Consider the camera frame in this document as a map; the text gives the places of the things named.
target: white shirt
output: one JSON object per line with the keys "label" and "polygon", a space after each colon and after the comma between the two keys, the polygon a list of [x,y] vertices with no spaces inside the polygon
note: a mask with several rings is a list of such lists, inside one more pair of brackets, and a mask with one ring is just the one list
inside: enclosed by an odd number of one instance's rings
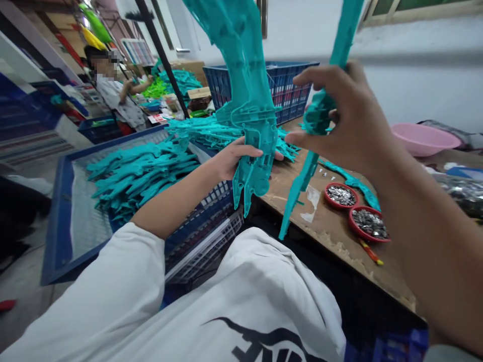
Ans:
{"label": "white shirt", "polygon": [[163,250],[123,226],[0,360],[343,360],[334,295],[262,230],[240,234],[215,276],[159,312]]}
{"label": "white shirt", "polygon": [[97,90],[111,110],[116,110],[121,115],[121,121],[126,122],[136,131],[146,129],[144,113],[136,102],[130,97],[126,97],[124,104],[119,104],[119,94],[122,91],[122,84],[117,80],[104,77],[102,74],[96,76]]}

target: pink plastic basin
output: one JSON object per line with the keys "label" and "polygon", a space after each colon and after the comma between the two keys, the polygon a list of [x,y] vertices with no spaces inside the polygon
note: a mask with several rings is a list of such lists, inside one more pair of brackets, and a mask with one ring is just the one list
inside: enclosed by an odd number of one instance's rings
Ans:
{"label": "pink plastic basin", "polygon": [[461,140],[451,133],[414,123],[398,123],[391,130],[414,157],[432,156],[461,144]]}

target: person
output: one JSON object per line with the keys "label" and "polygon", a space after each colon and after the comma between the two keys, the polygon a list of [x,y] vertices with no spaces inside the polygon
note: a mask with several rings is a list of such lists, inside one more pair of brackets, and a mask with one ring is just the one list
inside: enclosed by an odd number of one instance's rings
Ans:
{"label": "person", "polygon": [[133,79],[126,79],[124,83],[117,81],[117,73],[114,69],[116,59],[108,51],[99,50],[87,45],[84,48],[88,62],[95,72],[96,88],[111,110],[115,110],[120,121],[119,127],[124,134],[132,133],[126,128],[127,123],[130,128],[136,131],[146,129],[146,118],[141,108],[132,99],[131,95],[144,92],[152,83],[152,75],[148,76],[143,84],[134,85]]}
{"label": "person", "polygon": [[[328,136],[294,132],[286,140],[364,174],[377,189],[404,278],[431,328],[425,360],[477,360],[480,229],[394,141],[359,65],[308,68],[293,82],[325,88],[337,125]],[[262,152],[240,139],[146,203],[0,360],[343,360],[333,294],[257,228],[233,241],[211,279],[158,312],[164,240],[216,184],[233,178],[245,155]]]}

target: workbench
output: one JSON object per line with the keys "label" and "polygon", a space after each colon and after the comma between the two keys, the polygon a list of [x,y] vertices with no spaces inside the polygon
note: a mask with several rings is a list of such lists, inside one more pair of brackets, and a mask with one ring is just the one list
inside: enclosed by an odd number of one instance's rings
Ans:
{"label": "workbench", "polygon": [[[284,124],[283,128],[286,131],[300,130],[298,124],[302,123],[302,121],[301,117],[294,119]],[[285,205],[292,182],[300,174],[307,156],[306,150],[300,150],[299,153],[294,163],[277,163],[279,172],[272,173],[270,189],[262,197],[265,203],[281,215],[285,212]],[[440,171],[443,171],[442,166],[446,162],[456,162],[467,165],[468,167],[483,168],[483,157],[455,150],[445,150],[434,156],[420,159],[419,161],[426,165],[436,164]],[[356,172],[352,174],[354,177],[363,181],[374,192],[373,186],[364,176]],[[309,183],[310,186],[320,192],[319,201],[316,207],[314,207],[312,202],[307,199],[307,193],[301,193],[299,201],[302,204],[296,204],[290,216],[291,223],[295,224],[338,258],[382,288],[409,310],[416,312],[416,298],[405,284],[396,263],[394,244],[392,242],[370,244],[372,250],[384,262],[384,266],[377,266],[361,247],[355,234],[349,229],[347,212],[335,210],[325,201],[324,191],[327,184],[332,182],[343,184],[344,181],[345,179],[341,175],[319,164],[315,175]],[[360,203],[367,205],[362,194],[358,190],[356,192],[358,192]],[[308,222],[307,219],[310,219],[308,216],[312,213],[314,213],[313,220],[312,222]]]}

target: human hand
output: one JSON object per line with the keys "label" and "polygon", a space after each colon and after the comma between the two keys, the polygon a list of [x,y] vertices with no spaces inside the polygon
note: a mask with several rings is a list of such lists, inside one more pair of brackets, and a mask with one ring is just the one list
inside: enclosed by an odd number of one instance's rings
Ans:
{"label": "human hand", "polygon": [[386,117],[369,87],[364,70],[349,62],[347,72],[337,66],[311,67],[293,79],[295,85],[313,82],[335,100],[329,116],[336,123],[328,136],[292,132],[287,143],[308,149],[333,163],[370,176],[400,157],[406,150],[395,140]]}
{"label": "human hand", "polygon": [[122,84],[122,87],[124,89],[131,89],[133,86],[134,86],[134,79],[133,78],[126,79],[124,81],[124,83]]}
{"label": "human hand", "polygon": [[[262,150],[251,145],[245,145],[245,136],[243,136],[218,152],[209,162],[221,182],[233,180],[238,161],[242,156],[260,157],[262,155]],[[275,159],[282,161],[283,155],[280,152],[275,152]]]}

